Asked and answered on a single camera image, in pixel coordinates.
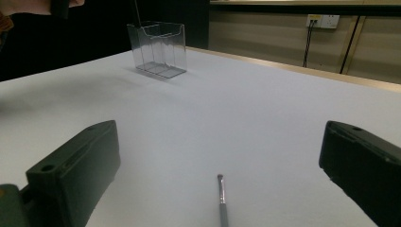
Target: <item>wooden panel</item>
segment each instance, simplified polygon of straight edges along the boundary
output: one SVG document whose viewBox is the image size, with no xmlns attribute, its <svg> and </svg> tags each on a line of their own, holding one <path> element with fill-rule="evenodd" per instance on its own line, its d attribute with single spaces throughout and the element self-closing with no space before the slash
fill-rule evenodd
<svg viewBox="0 0 401 227">
<path fill-rule="evenodd" d="M 401 83 L 401 18 L 368 17 L 348 75 Z"/>
<path fill-rule="evenodd" d="M 337 72 L 350 16 L 341 16 L 337 29 L 315 28 L 308 67 Z M 212 11 L 209 48 L 267 61 L 302 66 L 306 15 Z"/>
</svg>

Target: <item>black background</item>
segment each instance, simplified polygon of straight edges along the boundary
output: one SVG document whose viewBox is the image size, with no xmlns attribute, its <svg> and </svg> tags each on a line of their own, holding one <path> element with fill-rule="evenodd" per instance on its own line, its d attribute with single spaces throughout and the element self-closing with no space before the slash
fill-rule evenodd
<svg viewBox="0 0 401 227">
<path fill-rule="evenodd" d="M 186 44 L 207 48 L 208 0 L 139 0 L 142 21 L 185 24 Z M 16 14 L 0 53 L 0 81 L 91 61 L 130 50 L 129 1 L 86 0 L 68 20 Z"/>
</svg>

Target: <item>silver pen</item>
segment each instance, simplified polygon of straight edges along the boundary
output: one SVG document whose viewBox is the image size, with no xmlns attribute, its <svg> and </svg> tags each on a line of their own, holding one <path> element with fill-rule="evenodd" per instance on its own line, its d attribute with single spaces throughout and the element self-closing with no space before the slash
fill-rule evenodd
<svg viewBox="0 0 401 227">
<path fill-rule="evenodd" d="M 218 189 L 220 193 L 220 222 L 221 227 L 228 227 L 227 206 L 225 203 L 225 190 L 223 175 L 218 174 Z"/>
</svg>

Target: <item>acrylic box divider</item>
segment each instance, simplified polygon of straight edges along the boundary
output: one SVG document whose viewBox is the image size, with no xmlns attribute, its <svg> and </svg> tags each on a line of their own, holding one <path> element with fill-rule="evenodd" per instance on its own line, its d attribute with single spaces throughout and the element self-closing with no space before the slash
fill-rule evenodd
<svg viewBox="0 0 401 227">
<path fill-rule="evenodd" d="M 161 22 L 141 25 L 127 25 L 135 67 L 168 79 L 186 72 L 184 26 Z"/>
</svg>

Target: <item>white table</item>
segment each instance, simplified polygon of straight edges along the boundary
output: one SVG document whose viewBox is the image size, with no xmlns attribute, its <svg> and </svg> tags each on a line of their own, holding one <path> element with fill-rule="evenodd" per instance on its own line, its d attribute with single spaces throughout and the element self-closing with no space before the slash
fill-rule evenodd
<svg viewBox="0 0 401 227">
<path fill-rule="evenodd" d="M 122 166 L 89 227 L 218 227 L 219 173 L 231 227 L 375 226 L 319 168 L 323 132 L 337 120 L 401 146 L 400 93 L 195 50 L 187 60 L 169 80 L 136 73 L 126 52 L 0 83 L 0 183 L 22 188 L 44 156 L 115 119 Z"/>
</svg>

